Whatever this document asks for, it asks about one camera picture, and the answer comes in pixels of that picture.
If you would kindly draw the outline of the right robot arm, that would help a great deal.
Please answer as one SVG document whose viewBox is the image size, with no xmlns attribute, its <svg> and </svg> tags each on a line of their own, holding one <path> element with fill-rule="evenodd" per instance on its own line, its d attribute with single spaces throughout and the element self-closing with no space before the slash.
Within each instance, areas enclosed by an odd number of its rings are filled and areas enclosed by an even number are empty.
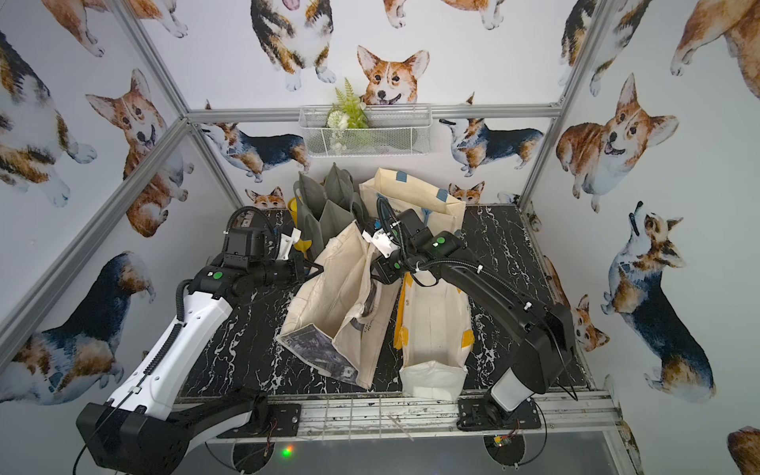
<svg viewBox="0 0 760 475">
<path fill-rule="evenodd" d="M 490 399 L 504 412 L 542 395 L 574 358 L 574 330 L 568 307 L 530 299 L 495 270 L 485 266 L 457 235 L 434 234 L 413 210 L 396 214 L 387 199 L 377 200 L 380 229 L 395 251 L 383 251 L 371 265 L 370 276 L 392 284 L 407 273 L 429 271 L 463 291 L 495 319 L 518 345 L 507 372 L 489 390 Z"/>
</svg>

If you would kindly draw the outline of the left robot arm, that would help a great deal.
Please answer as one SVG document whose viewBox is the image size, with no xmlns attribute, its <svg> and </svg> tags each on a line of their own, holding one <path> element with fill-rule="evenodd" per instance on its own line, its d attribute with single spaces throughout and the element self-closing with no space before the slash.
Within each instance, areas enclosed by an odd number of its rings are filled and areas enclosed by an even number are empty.
<svg viewBox="0 0 760 475">
<path fill-rule="evenodd" d="M 188 453 L 218 435 L 252 424 L 268 433 L 266 395 L 237 389 L 185 410 L 175 400 L 193 365 L 233 312 L 259 289 L 293 287 L 322 272 L 296 251 L 299 230 L 285 234 L 261 209 L 231 215 L 222 251 L 175 291 L 175 316 L 136 372 L 102 404 L 88 404 L 76 425 L 82 454 L 123 474 L 171 474 Z"/>
</svg>

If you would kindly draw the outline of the cream canvas bag with print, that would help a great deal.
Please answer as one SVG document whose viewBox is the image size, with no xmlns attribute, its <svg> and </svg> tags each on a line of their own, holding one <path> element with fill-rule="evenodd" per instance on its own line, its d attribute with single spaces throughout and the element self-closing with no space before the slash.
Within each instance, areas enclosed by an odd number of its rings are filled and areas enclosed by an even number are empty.
<svg viewBox="0 0 760 475">
<path fill-rule="evenodd" d="M 378 255 L 357 223 L 330 239 L 316 260 L 323 272 L 299 289 L 276 338 L 320 374 L 365 390 L 373 385 L 401 288 L 371 277 Z"/>
</svg>

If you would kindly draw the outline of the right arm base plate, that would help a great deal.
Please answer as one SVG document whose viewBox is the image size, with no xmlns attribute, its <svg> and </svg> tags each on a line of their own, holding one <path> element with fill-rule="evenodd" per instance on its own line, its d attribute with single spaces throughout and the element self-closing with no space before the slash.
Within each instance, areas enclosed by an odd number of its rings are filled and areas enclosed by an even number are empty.
<svg viewBox="0 0 760 475">
<path fill-rule="evenodd" d="M 490 396 L 460 398 L 457 402 L 456 427 L 459 431 L 512 431 L 541 429 L 542 417 L 532 400 L 526 400 L 514 411 L 499 406 Z"/>
</svg>

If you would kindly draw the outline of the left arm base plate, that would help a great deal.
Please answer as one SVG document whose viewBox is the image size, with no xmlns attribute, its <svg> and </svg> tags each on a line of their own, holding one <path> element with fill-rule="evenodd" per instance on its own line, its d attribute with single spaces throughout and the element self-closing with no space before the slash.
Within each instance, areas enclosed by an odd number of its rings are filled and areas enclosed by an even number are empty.
<svg viewBox="0 0 760 475">
<path fill-rule="evenodd" d="M 238 439 L 252 437 L 253 439 L 277 439 L 277 437 L 296 437 L 298 435 L 303 407 L 300 404 L 274 404 L 268 407 L 264 422 L 251 420 L 248 424 L 236 429 Z"/>
</svg>

